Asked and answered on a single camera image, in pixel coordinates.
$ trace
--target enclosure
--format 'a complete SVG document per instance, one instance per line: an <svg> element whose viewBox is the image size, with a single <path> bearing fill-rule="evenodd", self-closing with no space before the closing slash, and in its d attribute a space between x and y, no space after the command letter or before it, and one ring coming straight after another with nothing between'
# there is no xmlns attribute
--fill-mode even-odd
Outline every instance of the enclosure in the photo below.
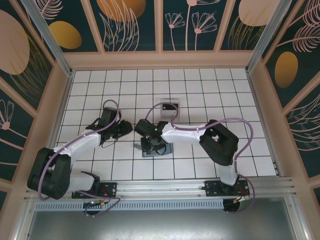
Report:
<svg viewBox="0 0 320 240"><path fill-rule="evenodd" d="M319 16L319 0L1 1L0 239L319 239ZM145 157L135 131L72 165L116 184L105 216L85 218L71 192L40 201L27 187L38 151L79 136L106 100L133 128L167 101L182 125L248 121L252 141L243 122L223 125L237 153L251 141L237 170L252 209L227 215L206 196L222 168L199 144Z"/></svg>

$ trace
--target ventilated metal strip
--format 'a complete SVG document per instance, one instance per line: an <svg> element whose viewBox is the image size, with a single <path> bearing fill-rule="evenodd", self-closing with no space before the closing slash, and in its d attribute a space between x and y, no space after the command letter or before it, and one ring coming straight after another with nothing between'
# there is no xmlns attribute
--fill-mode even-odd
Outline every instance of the ventilated metal strip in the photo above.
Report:
<svg viewBox="0 0 320 240"><path fill-rule="evenodd" d="M111 206L110 202L103 206L97 205L89 208L88 211L103 210ZM62 212L62 211L83 211L83 201L66 202L38 202L35 206L36 212ZM223 199L199 199L199 200L122 200L112 211L134 211L134 210L186 210L186 209L223 209Z"/></svg>

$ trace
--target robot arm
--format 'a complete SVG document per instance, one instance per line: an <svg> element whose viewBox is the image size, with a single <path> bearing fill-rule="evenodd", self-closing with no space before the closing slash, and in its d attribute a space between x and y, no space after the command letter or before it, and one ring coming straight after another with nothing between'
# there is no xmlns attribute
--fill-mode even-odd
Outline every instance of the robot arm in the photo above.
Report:
<svg viewBox="0 0 320 240"><path fill-rule="evenodd" d="M217 122L210 120L202 125L178 125L184 129L200 129ZM189 143L200 144L208 156L220 165L220 181L228 186L234 186L238 175L235 172L233 156L238 150L239 139L221 123L204 130L178 130L167 121L160 121L156 126L145 119L141 119L134 128L141 138L141 149L146 151L160 151L166 149L166 144Z"/></svg>
<svg viewBox="0 0 320 240"><path fill-rule="evenodd" d="M116 114L116 109L111 107L104 108L101 117L97 118L81 133L83 137L57 155L50 164L51 169L47 169L45 173L41 188L43 194L56 200L62 198L67 192L87 191L92 195L98 194L100 190L99 176L85 171L71 173L71 166L86 152L102 145L106 140L110 138L116 140L133 130L130 122L120 121L119 119L108 129L89 134L103 129L115 118ZM28 188L35 191L38 190L40 177L45 165L49 158L62 148L64 146L53 149L44 147L39 150L27 181Z"/></svg>

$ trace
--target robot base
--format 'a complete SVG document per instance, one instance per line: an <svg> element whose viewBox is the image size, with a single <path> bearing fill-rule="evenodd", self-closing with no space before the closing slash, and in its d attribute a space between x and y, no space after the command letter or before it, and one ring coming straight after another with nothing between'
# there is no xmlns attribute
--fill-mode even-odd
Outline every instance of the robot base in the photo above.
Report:
<svg viewBox="0 0 320 240"><path fill-rule="evenodd" d="M103 197L103 198L105 198L105 197L115 198L116 193L117 193L117 183L116 182L100 182L100 191L97 194L97 196ZM71 198L73 198L73 199L92 199L92 197L83 195L79 192L73 192Z"/></svg>
<svg viewBox="0 0 320 240"><path fill-rule="evenodd" d="M225 196L249 196L249 186L246 180L237 180L235 185L229 186L220 180L205 181L201 188L205 190L207 197L225 197Z"/></svg>

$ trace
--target white tiled floor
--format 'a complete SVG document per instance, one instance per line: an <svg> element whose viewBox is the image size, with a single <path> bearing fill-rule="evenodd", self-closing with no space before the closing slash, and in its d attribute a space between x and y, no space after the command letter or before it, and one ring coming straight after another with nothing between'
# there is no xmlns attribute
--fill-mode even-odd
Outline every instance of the white tiled floor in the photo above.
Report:
<svg viewBox="0 0 320 240"><path fill-rule="evenodd" d="M118 102L122 119L134 125L162 98L179 99L183 124L232 117L250 121L254 139L239 157L238 170L244 176L276 175L250 85L241 68L77 71L57 144L78 136L100 116L107 99ZM159 120L158 107L149 121ZM239 137L240 150L248 142L249 128L241 122L228 122L225 126ZM103 146L113 141L110 139ZM175 143L173 154L142 158L142 152L134 148L134 143L139 142L140 136L132 132L106 148L99 146L82 156L72 171L89 171L104 181L219 177L219 166L200 145Z"/></svg>

